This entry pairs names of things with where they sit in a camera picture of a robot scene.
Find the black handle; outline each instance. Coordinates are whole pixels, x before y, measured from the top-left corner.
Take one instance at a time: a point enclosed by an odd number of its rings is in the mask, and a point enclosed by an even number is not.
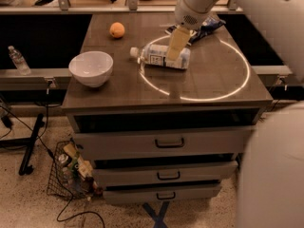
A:
[[[158,172],[158,179],[160,181],[177,180],[180,177],[181,177],[181,172],[180,171],[178,171],[178,175],[176,177],[173,177],[173,178],[162,178],[161,175],[160,175],[160,173]]]
[[[173,192],[173,193],[172,193],[172,196],[171,196],[171,197],[168,197],[168,198],[161,198],[159,193],[156,194],[156,198],[157,198],[158,200],[173,200],[176,196],[177,196],[177,195],[176,195],[175,192]]]
[[[165,144],[165,145],[161,145],[161,144],[159,144],[158,140],[155,140],[155,145],[158,148],[182,148],[182,147],[184,147],[184,138],[181,137],[180,143],[178,143],[178,144]]]

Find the water bottle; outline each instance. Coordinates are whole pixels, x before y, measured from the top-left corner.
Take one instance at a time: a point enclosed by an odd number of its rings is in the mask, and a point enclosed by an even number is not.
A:
[[[138,63],[146,65],[155,65],[160,67],[173,67],[178,69],[187,69],[190,61],[190,49],[184,48],[176,61],[166,59],[168,46],[148,44],[143,49],[132,47],[130,49],[131,57],[137,58]]]
[[[9,46],[9,57],[17,67],[20,74],[22,75],[30,74],[30,68],[27,64],[27,61],[18,49],[16,49],[13,46]]]

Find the concrete floor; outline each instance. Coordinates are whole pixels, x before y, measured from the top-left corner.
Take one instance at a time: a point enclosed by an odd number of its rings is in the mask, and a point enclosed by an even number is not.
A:
[[[43,107],[33,109],[14,108],[15,115],[33,127],[38,113],[46,114]],[[13,129],[6,139],[30,136],[30,130],[11,117]],[[0,136],[8,130],[0,123]],[[53,152],[58,142],[68,141],[72,129],[67,117],[60,108],[51,108],[46,133],[42,139]],[[80,228],[103,227],[97,216],[88,214],[68,221],[58,222],[56,219],[67,205],[65,200],[47,194],[48,179],[52,159],[39,141],[36,142],[29,164],[34,171],[30,175],[19,176],[20,163],[24,149],[0,149],[0,227],[6,228]],[[73,200],[60,219],[71,217],[79,212],[95,211],[104,219],[106,228],[228,228],[235,227],[237,178],[234,174],[222,182],[222,189],[212,199],[192,199],[170,201],[169,203],[148,203],[157,218],[165,204],[168,208],[161,222],[156,223],[143,207],[143,203],[127,205],[109,205],[102,198]]]

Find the cabinet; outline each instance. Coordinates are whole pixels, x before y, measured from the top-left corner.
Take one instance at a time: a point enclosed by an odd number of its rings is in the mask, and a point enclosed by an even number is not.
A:
[[[102,29],[114,21],[127,25],[122,40]],[[186,71],[140,70],[130,48],[163,37],[173,21],[171,12],[105,13],[85,38],[83,51],[112,55],[113,74],[95,89],[72,78],[63,110],[108,203],[216,196],[272,101],[225,28],[191,46]]]

